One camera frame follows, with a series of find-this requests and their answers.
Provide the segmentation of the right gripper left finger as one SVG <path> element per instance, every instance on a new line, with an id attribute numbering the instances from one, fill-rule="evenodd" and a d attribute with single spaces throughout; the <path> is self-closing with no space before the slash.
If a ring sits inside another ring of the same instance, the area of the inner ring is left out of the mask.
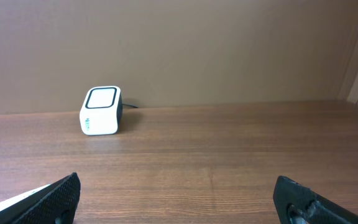
<path id="1" fill-rule="evenodd" d="M 53 224 L 74 221 L 81 183 L 72 173 L 52 184 L 0 202 L 0 224 Z"/>

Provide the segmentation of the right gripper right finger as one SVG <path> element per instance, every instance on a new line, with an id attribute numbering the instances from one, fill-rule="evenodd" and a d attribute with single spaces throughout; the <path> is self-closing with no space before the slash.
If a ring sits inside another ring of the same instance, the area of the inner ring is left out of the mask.
<path id="1" fill-rule="evenodd" d="M 281 223 L 358 224 L 358 215 L 285 176 L 278 176 L 273 202 Z"/>

